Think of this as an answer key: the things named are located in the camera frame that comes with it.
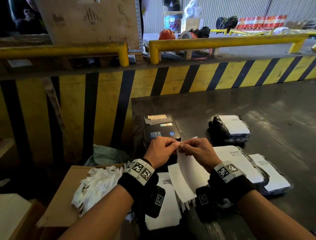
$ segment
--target black and yellow striped wall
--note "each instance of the black and yellow striped wall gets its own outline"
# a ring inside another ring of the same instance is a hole
[[[132,146],[131,98],[316,78],[316,56],[52,76],[68,140],[59,129],[40,78],[0,81],[0,137],[16,145],[9,166],[85,161],[92,144]]]

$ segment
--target black stripe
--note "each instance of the black stripe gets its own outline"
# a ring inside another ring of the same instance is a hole
[[[293,69],[296,67],[296,65],[299,63],[299,61],[302,59],[303,56],[295,57],[291,64],[288,66],[288,68],[285,70],[283,75],[280,77],[280,79],[277,81],[277,83],[283,83],[287,77],[290,75],[290,73],[293,71]]]
[[[232,88],[240,87],[240,85],[244,81],[245,77],[247,76],[247,74],[248,74],[249,70],[251,69],[254,62],[255,62],[255,60],[246,61],[245,65],[242,67],[238,77],[236,78]]]
[[[60,87],[59,87],[59,77],[51,77],[57,100],[60,105]],[[49,127],[51,130],[51,140],[52,140],[52,152],[53,152],[53,161],[54,164],[60,165],[64,163],[64,145],[63,145],[63,133],[61,132],[55,110],[53,105],[47,97],[47,108],[48,108],[48,117],[49,117]]]
[[[210,84],[206,89],[207,91],[208,90],[215,90],[219,80],[221,79],[223,73],[225,72],[227,65],[228,65],[228,62],[221,62],[218,65],[218,67],[214,73],[214,76],[212,77],[212,80],[210,81]]]
[[[27,131],[15,80],[0,81],[5,104],[14,134],[16,148],[23,167],[34,166]]]
[[[194,81],[195,75],[198,72],[200,64],[191,65],[189,67],[188,72],[186,73],[185,79],[183,81],[182,87],[180,89],[180,93],[189,92]]]
[[[110,145],[112,148],[119,148],[121,143],[122,132],[127,113],[128,102],[130,101],[134,76],[135,70],[125,70],[123,72],[121,89],[119,91],[118,96],[118,106],[116,109],[115,122]]]
[[[261,86],[265,82],[265,80],[267,79],[267,77],[269,76],[269,74],[271,73],[271,71],[273,70],[273,68],[275,67],[275,65],[277,64],[279,60],[280,58],[271,59],[271,61],[269,62],[269,64],[267,65],[263,73],[261,74],[259,80],[255,84],[255,86]]]
[[[168,70],[169,70],[169,67],[159,67],[157,69],[156,78],[155,78],[154,85],[150,94],[151,96],[160,95],[161,90],[166,80]]]
[[[306,68],[306,70],[300,76],[298,81],[304,80],[308,76],[308,74],[314,69],[315,66],[316,66],[316,58],[312,61],[312,63],[308,66],[308,68]]]
[[[84,97],[83,117],[82,162],[86,162],[87,159],[91,157],[93,153],[94,120],[97,104],[98,81],[99,73],[86,74],[86,89]]]

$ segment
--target black electronic device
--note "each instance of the black electronic device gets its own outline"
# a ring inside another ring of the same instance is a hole
[[[158,136],[181,140],[176,122],[169,114],[147,115],[141,117],[144,146],[147,150],[151,140]]]

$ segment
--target blue container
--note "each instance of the blue container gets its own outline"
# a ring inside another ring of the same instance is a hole
[[[165,29],[170,29],[173,32],[181,31],[181,14],[168,15],[165,17]]]

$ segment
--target dark tabletop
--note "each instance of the dark tabletop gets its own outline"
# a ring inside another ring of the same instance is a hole
[[[142,157],[144,151],[141,116],[168,113],[175,119],[182,140],[195,136],[210,140],[207,129],[213,116],[240,115],[252,128],[244,151],[263,155],[294,183],[288,193],[269,200],[308,230],[316,230],[314,80],[131,101],[135,157]],[[180,223],[192,235],[191,239],[255,239],[243,218],[233,210],[221,212],[216,221],[205,223],[192,207],[184,212]]]

